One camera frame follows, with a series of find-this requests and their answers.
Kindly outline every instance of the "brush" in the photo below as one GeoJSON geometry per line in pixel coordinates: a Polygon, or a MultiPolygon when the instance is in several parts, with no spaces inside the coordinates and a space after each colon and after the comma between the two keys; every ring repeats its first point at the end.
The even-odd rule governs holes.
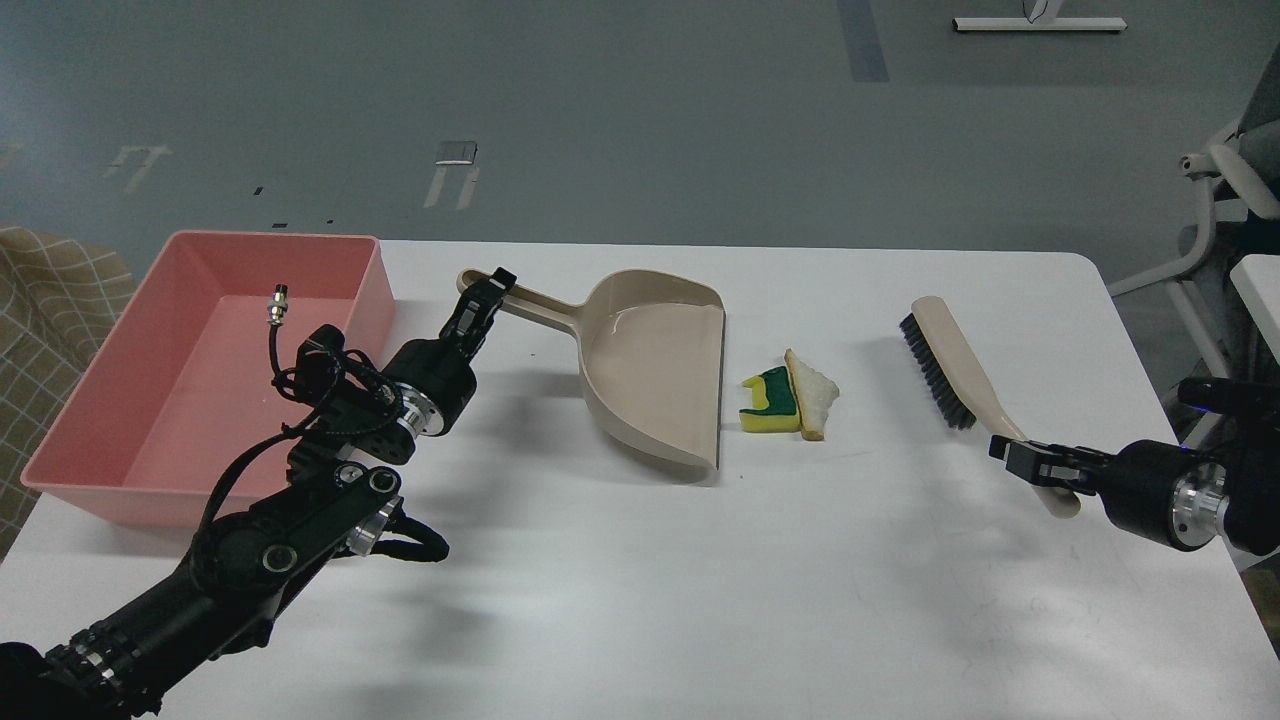
{"type": "MultiPolygon", "coordinates": [[[[950,427],[964,430],[977,420],[992,434],[1027,439],[1000,405],[996,388],[941,297],[913,302],[911,314],[899,327],[950,427]]],[[[1071,518],[1080,511],[1080,498],[1069,489],[1033,489],[1055,518],[1071,518]]]]}

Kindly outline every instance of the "pink plastic bin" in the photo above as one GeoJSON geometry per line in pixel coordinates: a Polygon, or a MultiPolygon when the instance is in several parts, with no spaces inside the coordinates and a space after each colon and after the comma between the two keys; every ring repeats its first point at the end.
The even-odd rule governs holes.
{"type": "MultiPolygon", "coordinates": [[[[209,491],[251,445],[307,407],[270,387],[266,302],[289,286],[280,364],[330,323],[378,359],[396,313],[378,240],[179,232],[169,238],[22,480],[125,525],[195,528],[209,491]]],[[[284,487],[280,443],[224,511],[284,487]]]]}

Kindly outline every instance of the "beige dustpan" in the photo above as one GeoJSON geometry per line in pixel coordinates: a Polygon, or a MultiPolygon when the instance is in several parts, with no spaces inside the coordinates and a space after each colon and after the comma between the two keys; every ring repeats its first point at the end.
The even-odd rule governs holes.
{"type": "MultiPolygon", "coordinates": [[[[458,290],[486,278],[465,270],[458,290]]],[[[502,309],[573,336],[582,397],[607,433],[649,455],[717,465],[724,304],[714,290],[622,270],[581,305],[517,284],[502,309]]]]}

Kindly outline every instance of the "beige plaid cloth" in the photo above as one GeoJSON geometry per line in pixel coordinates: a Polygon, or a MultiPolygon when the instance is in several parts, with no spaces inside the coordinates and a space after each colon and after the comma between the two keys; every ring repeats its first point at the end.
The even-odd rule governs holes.
{"type": "Polygon", "coordinates": [[[36,503],[22,469],[133,288],[110,250],[0,227],[0,559],[36,503]]]}

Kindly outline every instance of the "green sponge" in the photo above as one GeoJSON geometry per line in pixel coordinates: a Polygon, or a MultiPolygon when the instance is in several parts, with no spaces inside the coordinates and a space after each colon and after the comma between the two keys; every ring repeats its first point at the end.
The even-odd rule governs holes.
{"type": "Polygon", "coordinates": [[[750,377],[742,380],[742,387],[751,388],[751,409],[737,411],[744,430],[794,433],[800,429],[800,407],[786,365],[750,377]]]}

